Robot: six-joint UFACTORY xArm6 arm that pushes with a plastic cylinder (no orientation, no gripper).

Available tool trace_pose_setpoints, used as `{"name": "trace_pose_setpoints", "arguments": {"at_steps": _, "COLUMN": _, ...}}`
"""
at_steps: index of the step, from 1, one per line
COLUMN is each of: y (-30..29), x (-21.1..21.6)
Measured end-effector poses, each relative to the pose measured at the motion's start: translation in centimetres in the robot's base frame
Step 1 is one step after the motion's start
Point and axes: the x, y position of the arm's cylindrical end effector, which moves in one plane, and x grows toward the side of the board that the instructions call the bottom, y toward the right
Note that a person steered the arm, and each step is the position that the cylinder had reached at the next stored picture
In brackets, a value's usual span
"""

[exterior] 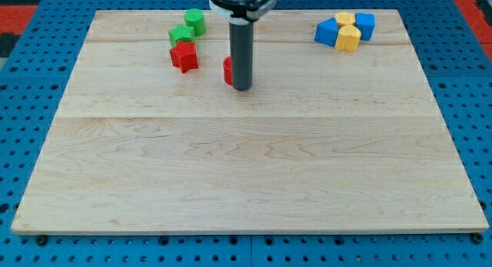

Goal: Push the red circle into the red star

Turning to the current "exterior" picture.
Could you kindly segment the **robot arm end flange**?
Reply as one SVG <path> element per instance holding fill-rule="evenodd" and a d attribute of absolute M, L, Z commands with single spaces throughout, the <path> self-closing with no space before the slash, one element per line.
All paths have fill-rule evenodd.
<path fill-rule="evenodd" d="M 209 0 L 212 11 L 235 25 L 256 22 L 267 14 L 278 0 Z"/>

